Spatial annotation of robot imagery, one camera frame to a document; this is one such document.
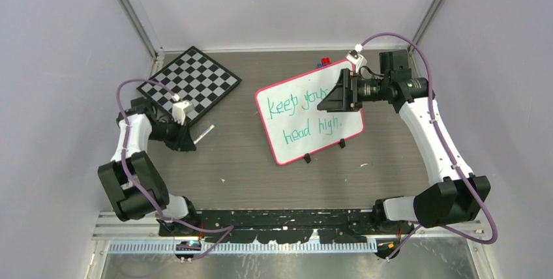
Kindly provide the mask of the green whiteboard marker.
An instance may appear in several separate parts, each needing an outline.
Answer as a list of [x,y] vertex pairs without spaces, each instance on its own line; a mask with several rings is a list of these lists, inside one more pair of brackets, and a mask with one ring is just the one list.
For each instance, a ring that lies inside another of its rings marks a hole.
[[208,128],[206,128],[195,140],[194,144],[197,145],[206,135],[208,135],[213,129],[215,128],[214,125],[210,125]]

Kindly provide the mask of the whiteboard with red frame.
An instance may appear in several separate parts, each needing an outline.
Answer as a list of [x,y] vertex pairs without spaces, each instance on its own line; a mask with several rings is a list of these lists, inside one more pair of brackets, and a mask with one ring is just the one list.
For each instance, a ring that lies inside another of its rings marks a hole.
[[258,90],[255,101],[275,162],[283,166],[348,140],[365,128],[363,114],[329,113],[316,106],[335,86],[342,60]]

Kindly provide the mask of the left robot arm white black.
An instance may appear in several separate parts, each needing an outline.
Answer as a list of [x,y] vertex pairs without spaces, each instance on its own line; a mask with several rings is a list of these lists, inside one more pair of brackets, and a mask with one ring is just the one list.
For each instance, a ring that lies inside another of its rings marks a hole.
[[130,108],[119,114],[118,145],[112,159],[98,167],[98,178],[113,211],[123,222],[139,220],[161,211],[162,219],[175,221],[185,236],[200,227],[200,216],[185,196],[175,196],[147,154],[149,141],[160,141],[172,151],[195,151],[190,135],[189,117],[182,123],[173,118],[161,119],[156,106],[146,98],[135,98]]

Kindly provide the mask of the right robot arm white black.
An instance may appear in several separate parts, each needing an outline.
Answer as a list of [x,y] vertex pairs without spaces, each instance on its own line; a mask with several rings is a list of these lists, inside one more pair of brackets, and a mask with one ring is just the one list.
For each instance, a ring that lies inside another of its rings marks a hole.
[[340,69],[335,86],[317,105],[326,112],[360,111],[365,102],[386,101],[411,132],[428,175],[429,187],[416,196],[379,199],[370,221],[380,233],[390,233],[398,221],[418,222],[424,228],[475,220],[491,186],[476,176],[456,149],[440,120],[438,104],[429,81],[414,77],[407,52],[381,53],[380,73],[371,70],[360,49],[348,52],[350,65]]

